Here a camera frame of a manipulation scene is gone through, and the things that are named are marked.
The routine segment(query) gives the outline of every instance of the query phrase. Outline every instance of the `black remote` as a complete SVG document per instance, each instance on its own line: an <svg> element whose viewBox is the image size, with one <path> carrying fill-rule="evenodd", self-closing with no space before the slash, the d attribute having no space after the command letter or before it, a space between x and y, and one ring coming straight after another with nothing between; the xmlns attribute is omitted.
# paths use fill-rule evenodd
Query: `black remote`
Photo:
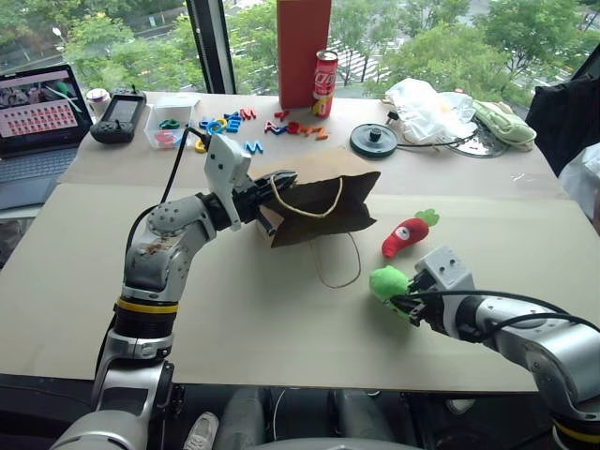
<svg viewBox="0 0 600 450"><path fill-rule="evenodd" d="M99 143L130 143L145 104L146 94L135 86L116 89L102 118L90 127L92 137Z"/></svg>

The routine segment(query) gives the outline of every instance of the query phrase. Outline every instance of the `brown paper bag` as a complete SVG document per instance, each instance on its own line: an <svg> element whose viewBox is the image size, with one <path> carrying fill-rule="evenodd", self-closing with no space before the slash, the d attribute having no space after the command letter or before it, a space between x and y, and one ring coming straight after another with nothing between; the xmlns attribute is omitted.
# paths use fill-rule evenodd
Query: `brown paper bag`
<svg viewBox="0 0 600 450"><path fill-rule="evenodd" d="M323 213L335 202L335 209L323 218L305 217L273 200L261 206L256 221L271 247L289 246L324 234L357 232L375 223L365 205L365 198L380 173L344 147L312 153L305 157L279 162L276 166L251 170L261 176L280 169L298 172L296 184L280 192L289 206L311 213Z"/></svg>

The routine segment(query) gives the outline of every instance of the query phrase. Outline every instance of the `plastic bag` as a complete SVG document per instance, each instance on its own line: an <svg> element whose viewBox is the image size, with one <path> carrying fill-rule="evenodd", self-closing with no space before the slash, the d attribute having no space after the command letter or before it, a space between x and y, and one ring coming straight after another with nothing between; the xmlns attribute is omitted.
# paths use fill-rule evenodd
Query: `plastic bag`
<svg viewBox="0 0 600 450"><path fill-rule="evenodd" d="M431 84L407 78L385 97L394 105L399 126L410 143L444 143L471 136L477 125L473 99L457 92L437 93Z"/></svg>
<svg viewBox="0 0 600 450"><path fill-rule="evenodd" d="M559 175L564 190L593 218L593 206L600 189L600 142L581 150Z"/></svg>

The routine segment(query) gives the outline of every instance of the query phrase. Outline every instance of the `laptop screen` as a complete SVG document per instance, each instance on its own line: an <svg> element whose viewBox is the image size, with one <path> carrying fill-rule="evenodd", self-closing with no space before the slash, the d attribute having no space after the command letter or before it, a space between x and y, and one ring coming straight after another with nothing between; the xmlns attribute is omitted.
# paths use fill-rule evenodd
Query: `laptop screen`
<svg viewBox="0 0 600 450"><path fill-rule="evenodd" d="M78 143L91 125L69 66L0 77L0 156Z"/></svg>

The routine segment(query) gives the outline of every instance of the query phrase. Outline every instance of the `red can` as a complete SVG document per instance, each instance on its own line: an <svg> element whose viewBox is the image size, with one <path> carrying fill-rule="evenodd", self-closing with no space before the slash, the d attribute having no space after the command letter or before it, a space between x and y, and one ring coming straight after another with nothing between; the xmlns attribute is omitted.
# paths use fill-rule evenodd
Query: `red can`
<svg viewBox="0 0 600 450"><path fill-rule="evenodd" d="M312 91L314 97L312 113L317 117L327 117L331 112L337 73L338 54L329 50L319 50L315 69L315 88Z"/></svg>

